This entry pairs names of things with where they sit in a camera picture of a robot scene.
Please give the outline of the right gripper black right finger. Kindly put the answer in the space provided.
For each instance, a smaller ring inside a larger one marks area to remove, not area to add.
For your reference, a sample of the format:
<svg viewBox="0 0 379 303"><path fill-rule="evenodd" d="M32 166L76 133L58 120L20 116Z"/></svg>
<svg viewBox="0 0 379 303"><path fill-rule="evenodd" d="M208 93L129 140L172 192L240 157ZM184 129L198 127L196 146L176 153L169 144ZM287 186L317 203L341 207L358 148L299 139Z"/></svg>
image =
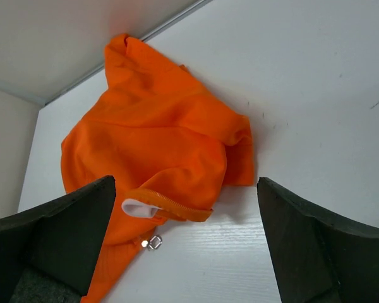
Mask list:
<svg viewBox="0 0 379 303"><path fill-rule="evenodd" d="M282 302L379 302L379 228L307 201L268 177L256 187Z"/></svg>

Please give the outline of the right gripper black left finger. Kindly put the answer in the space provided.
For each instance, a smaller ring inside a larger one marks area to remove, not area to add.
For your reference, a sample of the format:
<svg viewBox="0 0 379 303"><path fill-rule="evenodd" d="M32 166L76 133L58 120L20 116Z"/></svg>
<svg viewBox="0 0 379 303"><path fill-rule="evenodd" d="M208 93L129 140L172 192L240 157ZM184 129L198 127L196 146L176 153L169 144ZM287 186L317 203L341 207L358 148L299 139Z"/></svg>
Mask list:
<svg viewBox="0 0 379 303"><path fill-rule="evenodd" d="M108 175L0 219L0 302L79 302L88 294L116 199Z"/></svg>

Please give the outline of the orange jacket with pink lining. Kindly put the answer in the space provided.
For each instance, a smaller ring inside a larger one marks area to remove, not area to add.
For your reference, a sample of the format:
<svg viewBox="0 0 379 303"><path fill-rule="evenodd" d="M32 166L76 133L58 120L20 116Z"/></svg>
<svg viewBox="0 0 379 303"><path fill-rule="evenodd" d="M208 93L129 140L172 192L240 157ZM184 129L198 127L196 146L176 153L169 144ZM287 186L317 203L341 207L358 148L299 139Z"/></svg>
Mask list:
<svg viewBox="0 0 379 303"><path fill-rule="evenodd" d="M204 222L224 186L255 181L249 119L183 65L127 34L104 50L108 88L61 144L67 193L111 175L116 199L84 302L100 302L169 220Z"/></svg>

